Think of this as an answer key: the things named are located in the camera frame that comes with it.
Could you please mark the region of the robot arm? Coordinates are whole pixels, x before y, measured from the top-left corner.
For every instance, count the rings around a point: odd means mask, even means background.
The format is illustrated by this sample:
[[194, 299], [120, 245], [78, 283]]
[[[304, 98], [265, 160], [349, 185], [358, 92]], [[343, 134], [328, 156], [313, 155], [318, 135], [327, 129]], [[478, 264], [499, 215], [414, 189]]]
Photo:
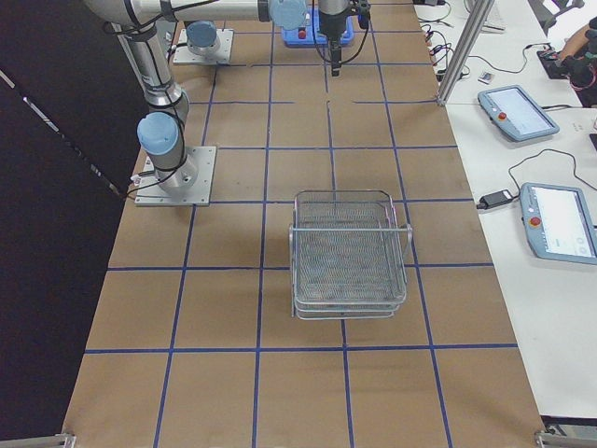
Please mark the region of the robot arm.
[[196, 54], [212, 51], [219, 46], [217, 29], [212, 21], [186, 22], [187, 46]]
[[152, 172], [133, 190], [136, 203], [155, 206], [206, 205], [215, 168], [215, 147], [189, 147], [184, 130], [189, 99], [174, 80], [156, 23], [187, 23], [187, 45], [208, 48], [218, 39], [214, 21], [271, 21], [294, 30], [315, 24], [326, 38], [325, 57], [333, 75], [345, 64], [341, 36], [346, 21], [358, 18], [367, 30], [367, 1], [89, 1], [87, 7], [104, 20], [104, 30], [118, 35], [137, 75], [149, 107], [139, 121], [137, 136], [152, 165]]

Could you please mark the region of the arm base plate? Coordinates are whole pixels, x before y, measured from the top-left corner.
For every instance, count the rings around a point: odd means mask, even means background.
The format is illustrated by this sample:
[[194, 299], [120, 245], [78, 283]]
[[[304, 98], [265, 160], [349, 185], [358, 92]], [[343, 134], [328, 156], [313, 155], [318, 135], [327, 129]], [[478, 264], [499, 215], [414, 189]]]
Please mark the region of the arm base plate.
[[214, 43], [209, 47], [200, 47], [188, 40], [187, 30], [183, 29], [175, 46], [173, 63], [178, 65], [229, 65], [234, 31], [220, 28], [215, 31]]
[[165, 182], [157, 182], [168, 173], [156, 171], [146, 156], [139, 190], [134, 193], [137, 206], [187, 206], [210, 204], [215, 170], [216, 147], [186, 147], [187, 159], [181, 168]]

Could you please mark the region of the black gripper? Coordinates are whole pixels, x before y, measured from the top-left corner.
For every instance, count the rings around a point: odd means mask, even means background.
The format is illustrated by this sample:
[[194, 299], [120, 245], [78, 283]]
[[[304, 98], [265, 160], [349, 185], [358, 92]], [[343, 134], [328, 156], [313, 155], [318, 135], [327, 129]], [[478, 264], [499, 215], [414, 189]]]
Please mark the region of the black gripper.
[[341, 70], [341, 36], [346, 30], [345, 13], [321, 14], [321, 33], [326, 37], [331, 58], [331, 75], [338, 77]]

